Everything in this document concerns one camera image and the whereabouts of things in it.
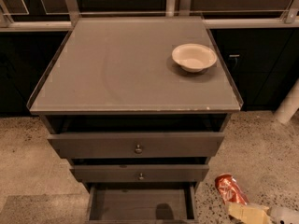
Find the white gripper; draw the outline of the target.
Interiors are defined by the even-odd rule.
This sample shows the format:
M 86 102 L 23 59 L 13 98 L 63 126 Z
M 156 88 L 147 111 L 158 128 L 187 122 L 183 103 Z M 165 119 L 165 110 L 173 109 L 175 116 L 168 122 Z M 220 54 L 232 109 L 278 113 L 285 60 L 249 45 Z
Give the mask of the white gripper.
M 227 203 L 226 210 L 234 224 L 299 224 L 299 212 L 286 207 Z

